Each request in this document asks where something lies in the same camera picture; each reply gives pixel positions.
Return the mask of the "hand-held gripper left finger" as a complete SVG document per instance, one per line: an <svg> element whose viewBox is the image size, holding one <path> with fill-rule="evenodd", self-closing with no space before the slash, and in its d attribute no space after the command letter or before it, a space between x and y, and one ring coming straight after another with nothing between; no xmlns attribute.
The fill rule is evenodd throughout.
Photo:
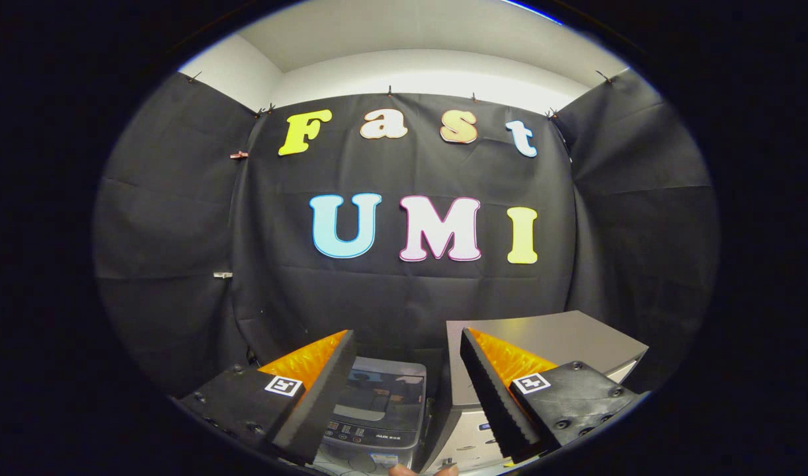
<svg viewBox="0 0 808 476"><path fill-rule="evenodd" d="M178 407L244 452L313 463L356 359L352 329L262 366L236 364L180 398Z"/></svg>

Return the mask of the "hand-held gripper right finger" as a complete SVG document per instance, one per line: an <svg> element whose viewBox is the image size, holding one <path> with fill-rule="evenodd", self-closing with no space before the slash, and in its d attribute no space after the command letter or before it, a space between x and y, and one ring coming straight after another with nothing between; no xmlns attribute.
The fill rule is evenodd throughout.
<svg viewBox="0 0 808 476"><path fill-rule="evenodd" d="M579 360L549 360L471 327L460 358L504 457L522 463L579 445L646 400Z"/></svg>

